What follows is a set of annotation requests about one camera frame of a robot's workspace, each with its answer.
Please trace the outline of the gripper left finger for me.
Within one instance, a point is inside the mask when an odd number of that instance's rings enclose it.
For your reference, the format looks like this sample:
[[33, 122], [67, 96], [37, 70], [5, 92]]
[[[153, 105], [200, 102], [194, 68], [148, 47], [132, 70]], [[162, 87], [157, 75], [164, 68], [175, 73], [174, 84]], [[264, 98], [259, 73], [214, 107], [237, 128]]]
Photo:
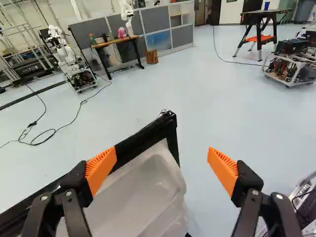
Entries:
[[80, 161], [62, 178], [56, 190], [33, 200], [21, 235], [54, 237], [61, 218], [64, 218], [68, 236], [90, 237], [92, 233], [83, 210], [92, 203], [116, 162], [114, 147], [89, 161]]

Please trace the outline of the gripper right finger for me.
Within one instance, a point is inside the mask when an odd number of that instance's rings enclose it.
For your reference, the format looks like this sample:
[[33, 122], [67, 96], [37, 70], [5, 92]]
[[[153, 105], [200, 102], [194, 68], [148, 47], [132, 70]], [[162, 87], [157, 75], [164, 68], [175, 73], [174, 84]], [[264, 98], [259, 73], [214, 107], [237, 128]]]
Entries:
[[277, 192], [263, 193], [262, 178], [245, 162], [234, 161], [213, 147], [209, 147], [207, 162], [232, 203], [240, 208], [232, 236], [255, 236], [259, 218], [263, 218], [269, 237], [302, 236], [289, 198]]

